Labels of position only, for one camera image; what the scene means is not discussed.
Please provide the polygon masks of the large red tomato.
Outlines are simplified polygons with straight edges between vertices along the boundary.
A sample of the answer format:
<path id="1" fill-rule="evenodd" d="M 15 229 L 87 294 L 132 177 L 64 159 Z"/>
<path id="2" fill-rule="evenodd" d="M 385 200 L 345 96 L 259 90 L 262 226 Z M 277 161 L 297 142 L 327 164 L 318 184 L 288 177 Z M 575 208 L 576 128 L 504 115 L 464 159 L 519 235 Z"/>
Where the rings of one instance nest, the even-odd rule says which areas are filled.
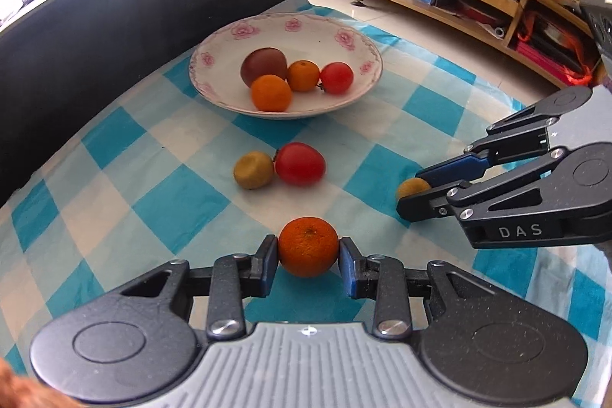
<path id="1" fill-rule="evenodd" d="M 277 150 L 275 171 L 285 183 L 308 186 L 319 182 L 326 173 L 326 161 L 313 147 L 301 143 L 288 143 Z"/>

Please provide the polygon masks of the small red tomato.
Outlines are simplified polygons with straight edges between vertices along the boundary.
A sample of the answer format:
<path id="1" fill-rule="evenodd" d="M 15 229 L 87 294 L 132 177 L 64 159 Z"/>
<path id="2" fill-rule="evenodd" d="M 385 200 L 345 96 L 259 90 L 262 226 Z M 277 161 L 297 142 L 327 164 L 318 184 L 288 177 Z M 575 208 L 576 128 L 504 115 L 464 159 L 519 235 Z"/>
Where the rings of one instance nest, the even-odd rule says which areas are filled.
<path id="1" fill-rule="evenodd" d="M 344 62 L 329 63 L 319 74 L 319 88 L 333 95 L 347 92 L 353 82 L 353 69 Z"/>

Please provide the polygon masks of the dark red plum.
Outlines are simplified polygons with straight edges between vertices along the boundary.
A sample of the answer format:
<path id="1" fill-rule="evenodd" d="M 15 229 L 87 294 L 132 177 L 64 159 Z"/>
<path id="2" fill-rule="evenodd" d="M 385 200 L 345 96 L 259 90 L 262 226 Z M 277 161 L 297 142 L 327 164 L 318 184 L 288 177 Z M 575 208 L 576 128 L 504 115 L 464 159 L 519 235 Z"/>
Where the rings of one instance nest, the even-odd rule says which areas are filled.
<path id="1" fill-rule="evenodd" d="M 251 87 L 255 80 L 265 75 L 286 79 L 288 65 L 285 55 L 275 47 L 262 47 L 251 52 L 243 61 L 239 74 Z"/>

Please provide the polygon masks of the white floral plate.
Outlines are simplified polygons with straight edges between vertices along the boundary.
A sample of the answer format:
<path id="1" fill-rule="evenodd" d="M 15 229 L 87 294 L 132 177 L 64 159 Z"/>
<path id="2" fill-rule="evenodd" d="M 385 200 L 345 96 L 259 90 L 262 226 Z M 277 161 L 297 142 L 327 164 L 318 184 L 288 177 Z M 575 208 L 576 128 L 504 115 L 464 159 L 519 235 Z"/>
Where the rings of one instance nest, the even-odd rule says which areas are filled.
<path id="1" fill-rule="evenodd" d="M 189 65 L 193 87 L 215 106 L 288 120 L 354 104 L 380 81 L 383 58 L 346 23 L 309 13 L 266 13 L 209 35 Z"/>

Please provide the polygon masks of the black coffee table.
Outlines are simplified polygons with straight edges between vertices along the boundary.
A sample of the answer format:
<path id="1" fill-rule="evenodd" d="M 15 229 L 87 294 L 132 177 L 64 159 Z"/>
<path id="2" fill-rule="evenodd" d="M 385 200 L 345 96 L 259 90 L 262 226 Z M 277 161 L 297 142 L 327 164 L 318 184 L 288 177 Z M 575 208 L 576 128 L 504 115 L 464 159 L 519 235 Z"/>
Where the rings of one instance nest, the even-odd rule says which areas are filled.
<path id="1" fill-rule="evenodd" d="M 116 97 L 284 0 L 41 0 L 1 31 L 1 195 Z"/>

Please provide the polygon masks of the blue white checkered tablecloth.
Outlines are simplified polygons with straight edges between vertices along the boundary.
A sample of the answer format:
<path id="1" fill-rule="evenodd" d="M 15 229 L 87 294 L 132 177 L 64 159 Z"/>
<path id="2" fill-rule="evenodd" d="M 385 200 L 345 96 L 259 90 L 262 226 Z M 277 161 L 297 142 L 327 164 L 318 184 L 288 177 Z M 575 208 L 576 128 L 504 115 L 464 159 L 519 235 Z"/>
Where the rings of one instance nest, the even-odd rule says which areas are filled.
<path id="1" fill-rule="evenodd" d="M 29 374 L 34 335 L 51 319 L 174 258 L 208 266 L 253 252 L 300 216 L 322 218 L 366 254 L 408 267 L 441 259 L 567 320 L 588 367 L 575 396 L 599 407 L 611 375 L 611 272 L 590 245 L 474 250 L 452 218 L 411 225 L 395 190 L 418 170 L 480 138 L 520 103 L 450 61 L 363 22 L 384 58 L 357 104 L 296 121 L 214 107 L 182 55 L 113 101 L 1 209 L 1 362 Z M 233 178 L 251 151 L 273 162 L 288 143 L 325 158 L 308 186 L 245 190 Z"/>

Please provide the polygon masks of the brown kiwi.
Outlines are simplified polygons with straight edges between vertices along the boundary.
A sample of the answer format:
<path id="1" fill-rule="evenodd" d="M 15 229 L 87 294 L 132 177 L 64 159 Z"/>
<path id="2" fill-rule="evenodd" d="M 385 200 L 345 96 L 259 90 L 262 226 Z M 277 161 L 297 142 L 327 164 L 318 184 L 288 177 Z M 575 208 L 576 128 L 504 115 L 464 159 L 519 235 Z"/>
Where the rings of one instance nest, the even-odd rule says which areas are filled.
<path id="1" fill-rule="evenodd" d="M 413 177 L 402 182 L 395 193 L 396 200 L 404 197 L 418 195 L 430 190 L 430 184 L 419 177 Z"/>
<path id="2" fill-rule="evenodd" d="M 272 158 L 261 151 L 243 155 L 234 165 L 233 178 L 245 190 L 257 190 L 270 184 L 275 170 Z"/>

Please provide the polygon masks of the orange mandarin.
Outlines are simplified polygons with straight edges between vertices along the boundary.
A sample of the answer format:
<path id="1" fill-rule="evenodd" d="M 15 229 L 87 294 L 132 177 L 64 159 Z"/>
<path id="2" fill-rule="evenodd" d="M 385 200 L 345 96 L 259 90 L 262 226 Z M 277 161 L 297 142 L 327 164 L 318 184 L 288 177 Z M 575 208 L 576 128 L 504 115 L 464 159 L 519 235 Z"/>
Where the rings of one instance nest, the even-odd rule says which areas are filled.
<path id="1" fill-rule="evenodd" d="M 322 218 L 303 216 L 287 223 L 278 236 L 281 265 L 298 278 L 316 278 L 327 272 L 339 254 L 339 237 Z"/>
<path id="2" fill-rule="evenodd" d="M 319 66 L 309 60 L 298 60 L 290 64 L 286 81 L 293 92 L 310 92 L 319 85 Z"/>
<path id="3" fill-rule="evenodd" d="M 293 100 L 293 91 L 280 76 L 264 75 L 250 88 L 251 101 L 263 112 L 285 112 Z"/>

